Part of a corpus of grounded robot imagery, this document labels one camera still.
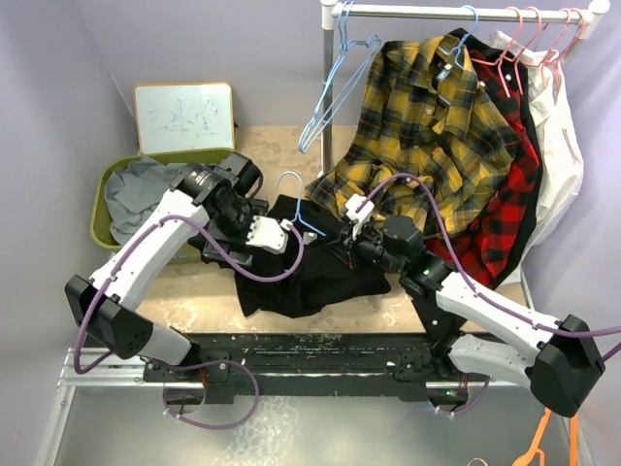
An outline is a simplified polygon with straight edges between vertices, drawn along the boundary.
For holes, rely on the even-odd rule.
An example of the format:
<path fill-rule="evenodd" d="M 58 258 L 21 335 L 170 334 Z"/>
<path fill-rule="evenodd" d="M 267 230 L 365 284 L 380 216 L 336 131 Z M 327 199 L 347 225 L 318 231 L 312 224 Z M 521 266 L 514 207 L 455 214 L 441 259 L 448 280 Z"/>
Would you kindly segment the light blue wire hanger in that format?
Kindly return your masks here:
<path fill-rule="evenodd" d="M 295 172 L 295 171 L 291 171 L 291 170 L 283 171 L 282 173 L 279 174 L 278 179 L 277 179 L 276 184 L 275 184 L 275 187 L 278 187 L 278 185 L 280 184 L 281 180 L 284 177 L 287 177 L 287 176 L 294 177 L 297 180 L 297 185 L 298 185 L 298 194 L 297 194 L 295 215 L 294 215 L 294 217 L 292 219 L 292 222 L 299 222 L 300 224 L 302 224 L 303 226 L 307 227 L 311 232 L 315 233 L 316 235 L 325 237 L 326 236 L 325 232 L 323 232 L 319 228 L 315 227 L 311 223 L 308 223 L 303 218 L 303 215 L 302 215 L 302 194 L 303 194 L 303 187 L 304 186 L 303 186 L 302 177 L 297 172 Z"/>

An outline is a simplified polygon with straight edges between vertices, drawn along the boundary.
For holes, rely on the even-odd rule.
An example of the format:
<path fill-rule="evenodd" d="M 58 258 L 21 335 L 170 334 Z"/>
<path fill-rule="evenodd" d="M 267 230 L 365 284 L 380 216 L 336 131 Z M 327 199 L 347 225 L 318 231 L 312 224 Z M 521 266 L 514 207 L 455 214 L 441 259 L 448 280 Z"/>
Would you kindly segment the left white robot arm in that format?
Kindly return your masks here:
<path fill-rule="evenodd" d="M 176 330 L 138 314 L 152 282 L 191 238 L 215 227 L 226 239 L 244 242 L 256 217 L 248 193 L 263 182 L 246 156 L 230 153 L 217 164 L 182 166 L 154 211 L 136 234 L 87 279 L 73 276 L 65 294 L 79 328 L 74 368 L 84 374 L 82 346 L 93 338 L 121 359 L 135 355 L 165 363 L 179 381 L 196 376 L 200 358 L 191 341 Z"/>

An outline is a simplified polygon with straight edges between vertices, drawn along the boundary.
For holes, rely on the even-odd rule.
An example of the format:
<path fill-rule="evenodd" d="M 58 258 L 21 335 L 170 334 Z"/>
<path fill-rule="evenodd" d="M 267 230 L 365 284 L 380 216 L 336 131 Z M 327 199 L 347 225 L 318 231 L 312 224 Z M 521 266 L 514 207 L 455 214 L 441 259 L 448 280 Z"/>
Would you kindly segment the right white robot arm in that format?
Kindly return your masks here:
<path fill-rule="evenodd" d="M 393 216 L 376 231 L 372 219 L 345 215 L 339 253 L 399 277 L 427 336 L 432 369 L 443 380 L 474 373 L 530 390 L 553 413 L 577 414 L 605 372 L 587 323 L 538 313 L 477 283 L 430 252 L 410 218 Z"/>

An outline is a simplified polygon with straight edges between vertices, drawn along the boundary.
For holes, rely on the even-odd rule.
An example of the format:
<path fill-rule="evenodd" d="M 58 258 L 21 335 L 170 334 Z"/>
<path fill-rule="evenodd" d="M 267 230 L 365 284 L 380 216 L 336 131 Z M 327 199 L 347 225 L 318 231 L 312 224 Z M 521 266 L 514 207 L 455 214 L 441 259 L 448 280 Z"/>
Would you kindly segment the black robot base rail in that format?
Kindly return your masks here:
<path fill-rule="evenodd" d="M 130 364 L 146 383 L 160 383 L 177 404 L 230 404 L 237 396 L 393 397 L 461 406 L 467 386 L 484 381 L 439 359 L 415 333 L 195 334 L 210 367 L 172 371 L 145 358 Z"/>

